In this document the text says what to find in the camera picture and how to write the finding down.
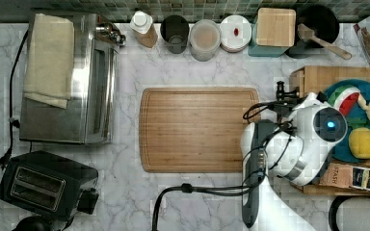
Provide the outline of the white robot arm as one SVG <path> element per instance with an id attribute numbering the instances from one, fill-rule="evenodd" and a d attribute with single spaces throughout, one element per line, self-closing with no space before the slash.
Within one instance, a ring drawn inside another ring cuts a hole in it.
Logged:
<path id="1" fill-rule="evenodd" d="M 241 137 L 243 231 L 316 231 L 277 195 L 269 178 L 280 176 L 305 186 L 329 163 L 330 152 L 346 137 L 347 121 L 313 92 L 277 124 L 250 123 Z"/>

